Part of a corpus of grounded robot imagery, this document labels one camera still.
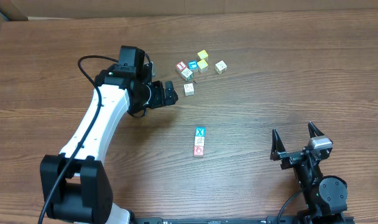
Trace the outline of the cream block red side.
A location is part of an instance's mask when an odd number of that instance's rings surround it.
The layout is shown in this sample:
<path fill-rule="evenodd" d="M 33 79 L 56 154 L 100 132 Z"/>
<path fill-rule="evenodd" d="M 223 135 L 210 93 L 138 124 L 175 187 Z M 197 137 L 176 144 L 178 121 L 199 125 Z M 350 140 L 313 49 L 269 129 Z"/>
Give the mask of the cream block red side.
<path fill-rule="evenodd" d="M 194 146 L 193 155 L 195 157 L 203 157 L 204 156 L 204 147 L 203 146 Z"/>

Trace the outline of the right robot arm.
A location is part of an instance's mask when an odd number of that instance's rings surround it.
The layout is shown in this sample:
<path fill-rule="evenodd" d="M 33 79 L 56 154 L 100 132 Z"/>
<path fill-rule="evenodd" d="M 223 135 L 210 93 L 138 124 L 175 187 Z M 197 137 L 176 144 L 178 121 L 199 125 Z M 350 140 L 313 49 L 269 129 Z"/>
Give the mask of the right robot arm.
<path fill-rule="evenodd" d="M 312 122 L 308 123 L 310 140 L 300 151 L 287 152 L 276 129 L 272 130 L 270 159 L 281 162 L 281 169 L 293 169 L 300 185 L 279 210 L 271 223 L 353 223 L 345 218 L 348 209 L 348 185 L 335 175 L 323 175 L 320 162 L 329 158 L 333 141 Z M 295 216 L 283 216 L 284 210 L 297 196 L 302 194 L 307 208 Z"/>

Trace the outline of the cream block pencil picture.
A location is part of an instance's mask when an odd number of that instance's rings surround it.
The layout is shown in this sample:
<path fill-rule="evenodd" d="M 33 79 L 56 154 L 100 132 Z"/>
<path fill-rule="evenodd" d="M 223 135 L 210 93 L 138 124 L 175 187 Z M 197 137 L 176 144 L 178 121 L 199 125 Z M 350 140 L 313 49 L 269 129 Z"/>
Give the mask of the cream block pencil picture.
<path fill-rule="evenodd" d="M 196 127 L 195 128 L 195 136 L 205 137 L 205 127 Z"/>

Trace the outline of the blue letter P block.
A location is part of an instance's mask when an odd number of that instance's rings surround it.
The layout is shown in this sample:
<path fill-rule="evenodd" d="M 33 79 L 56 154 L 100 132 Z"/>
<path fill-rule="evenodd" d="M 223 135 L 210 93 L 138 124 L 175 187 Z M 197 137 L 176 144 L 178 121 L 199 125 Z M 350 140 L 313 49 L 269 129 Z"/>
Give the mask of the blue letter P block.
<path fill-rule="evenodd" d="M 194 145 L 203 147 L 205 145 L 205 138 L 202 136 L 195 136 Z"/>

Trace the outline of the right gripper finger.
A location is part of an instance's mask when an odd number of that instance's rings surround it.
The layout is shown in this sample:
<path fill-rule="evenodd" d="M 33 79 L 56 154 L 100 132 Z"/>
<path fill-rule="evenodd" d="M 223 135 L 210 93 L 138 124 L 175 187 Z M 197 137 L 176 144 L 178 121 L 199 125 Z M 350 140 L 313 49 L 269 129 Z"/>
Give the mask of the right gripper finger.
<path fill-rule="evenodd" d="M 272 130 L 271 154 L 286 153 L 286 149 L 276 129 Z"/>
<path fill-rule="evenodd" d="M 324 134 L 313 124 L 312 121 L 308 122 L 308 131 L 311 138 L 324 136 Z"/>

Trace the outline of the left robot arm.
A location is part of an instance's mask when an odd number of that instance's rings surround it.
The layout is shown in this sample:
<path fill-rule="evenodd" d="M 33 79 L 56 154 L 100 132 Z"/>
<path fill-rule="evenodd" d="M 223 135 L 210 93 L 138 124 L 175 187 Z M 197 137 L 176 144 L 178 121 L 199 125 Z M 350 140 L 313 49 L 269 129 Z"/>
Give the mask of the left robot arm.
<path fill-rule="evenodd" d="M 173 83 L 153 81 L 154 64 L 137 47 L 121 46 L 119 58 L 89 81 L 90 106 L 73 137 L 58 155 L 40 163 L 45 217 L 68 223 L 136 223 L 134 213 L 114 203 L 104 162 L 114 132 L 125 114 L 134 118 L 148 109 L 174 105 Z"/>

